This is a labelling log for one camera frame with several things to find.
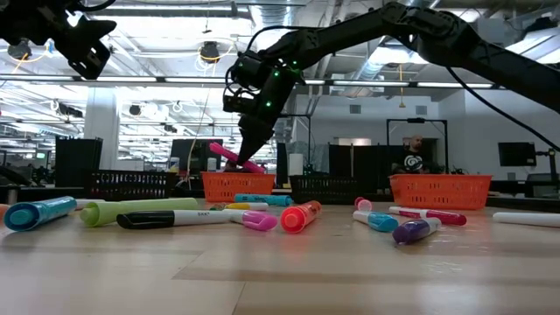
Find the red marker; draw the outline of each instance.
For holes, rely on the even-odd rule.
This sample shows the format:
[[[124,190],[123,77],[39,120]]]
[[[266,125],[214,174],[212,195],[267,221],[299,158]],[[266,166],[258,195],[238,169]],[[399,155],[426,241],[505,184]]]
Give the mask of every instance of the red marker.
[[[391,206],[388,211],[392,214],[399,214],[414,219],[438,218],[443,224],[458,226],[466,224],[466,217],[463,214],[458,213],[448,213],[428,209],[412,209],[402,206]]]
[[[291,206],[282,212],[280,222],[288,233],[299,233],[321,213],[321,204],[309,201],[301,206]]]

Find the orange basket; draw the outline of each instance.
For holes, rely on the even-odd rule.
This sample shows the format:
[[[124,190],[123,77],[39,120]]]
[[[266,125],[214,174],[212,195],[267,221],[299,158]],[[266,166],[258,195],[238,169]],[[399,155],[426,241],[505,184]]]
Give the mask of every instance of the orange basket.
[[[202,172],[208,202],[234,202],[237,193],[272,194],[275,174]]]
[[[390,177],[401,207],[480,210],[487,203],[491,175],[411,175]]]

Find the black basket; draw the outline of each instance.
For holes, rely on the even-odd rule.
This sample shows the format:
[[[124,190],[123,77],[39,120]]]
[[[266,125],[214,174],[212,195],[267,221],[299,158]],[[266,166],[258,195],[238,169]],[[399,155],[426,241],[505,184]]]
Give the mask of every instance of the black basket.
[[[296,203],[316,200],[324,205],[353,205],[372,191],[356,178],[290,176],[291,197]]]
[[[154,171],[90,171],[85,188],[90,199],[165,199],[170,197],[176,177],[175,173]]]

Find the purple marker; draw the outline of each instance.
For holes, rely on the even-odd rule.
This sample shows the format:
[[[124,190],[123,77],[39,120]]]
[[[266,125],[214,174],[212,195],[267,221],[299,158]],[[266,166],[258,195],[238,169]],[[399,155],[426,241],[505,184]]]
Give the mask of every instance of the purple marker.
[[[397,244],[411,244],[438,231],[439,228],[441,220],[438,218],[410,220],[393,231],[393,238]]]

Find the person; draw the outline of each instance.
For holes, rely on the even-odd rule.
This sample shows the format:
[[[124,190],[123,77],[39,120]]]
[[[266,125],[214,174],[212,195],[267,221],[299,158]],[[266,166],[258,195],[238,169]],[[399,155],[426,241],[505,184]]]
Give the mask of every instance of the person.
[[[429,169],[426,167],[427,162],[422,154],[422,141],[420,135],[414,135],[410,138],[408,147],[404,148],[403,153],[391,165],[391,171],[394,174],[426,174]]]

